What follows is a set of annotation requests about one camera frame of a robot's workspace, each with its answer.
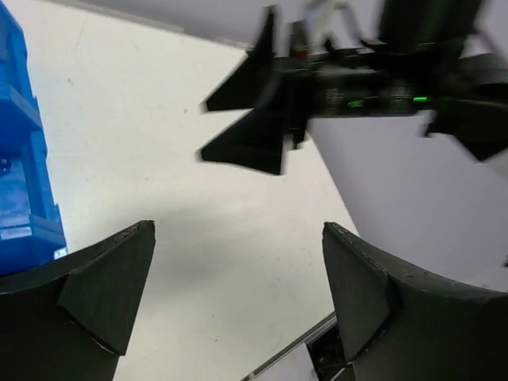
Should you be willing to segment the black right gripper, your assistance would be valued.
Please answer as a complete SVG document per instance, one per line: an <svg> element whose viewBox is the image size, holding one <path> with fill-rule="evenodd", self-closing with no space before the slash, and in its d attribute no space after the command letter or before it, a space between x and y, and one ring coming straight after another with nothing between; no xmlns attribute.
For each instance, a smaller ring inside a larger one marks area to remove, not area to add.
<svg viewBox="0 0 508 381"><path fill-rule="evenodd" d="M477 160L507 149L507 64L496 52L464 56L481 1L386 1L378 36L361 36L342 5L356 48L335 48L325 31L334 2L307 6L291 24L288 98L281 134L294 146L311 118L404 117L433 112L425 135L445 134Z"/></svg>

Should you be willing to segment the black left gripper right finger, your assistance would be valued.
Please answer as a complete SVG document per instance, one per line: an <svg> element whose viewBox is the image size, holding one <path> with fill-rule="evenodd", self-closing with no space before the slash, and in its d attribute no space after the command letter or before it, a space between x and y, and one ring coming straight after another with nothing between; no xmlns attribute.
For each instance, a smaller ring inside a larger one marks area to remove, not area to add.
<svg viewBox="0 0 508 381"><path fill-rule="evenodd" d="M434 274L335 222L322 248L358 380L504 380L507 295Z"/></svg>

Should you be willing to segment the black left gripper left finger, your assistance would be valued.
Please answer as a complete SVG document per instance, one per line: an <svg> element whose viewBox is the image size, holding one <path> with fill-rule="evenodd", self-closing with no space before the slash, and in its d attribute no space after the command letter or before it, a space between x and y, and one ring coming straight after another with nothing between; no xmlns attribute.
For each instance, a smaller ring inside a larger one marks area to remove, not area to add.
<svg viewBox="0 0 508 381"><path fill-rule="evenodd" d="M155 250L143 220L1 278L1 378L101 381L126 354Z"/></svg>

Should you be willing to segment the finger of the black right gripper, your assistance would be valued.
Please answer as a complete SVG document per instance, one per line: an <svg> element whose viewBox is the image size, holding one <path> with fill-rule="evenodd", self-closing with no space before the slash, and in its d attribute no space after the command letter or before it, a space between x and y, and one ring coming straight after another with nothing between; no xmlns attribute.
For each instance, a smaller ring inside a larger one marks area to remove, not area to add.
<svg viewBox="0 0 508 381"><path fill-rule="evenodd" d="M299 148L307 125L302 116L253 110L200 148L198 156L206 162L282 175L285 144L289 141L291 149Z"/></svg>
<svg viewBox="0 0 508 381"><path fill-rule="evenodd" d="M276 6L267 6L263 28L241 64L204 101L205 111L253 108L270 76L275 59Z"/></svg>

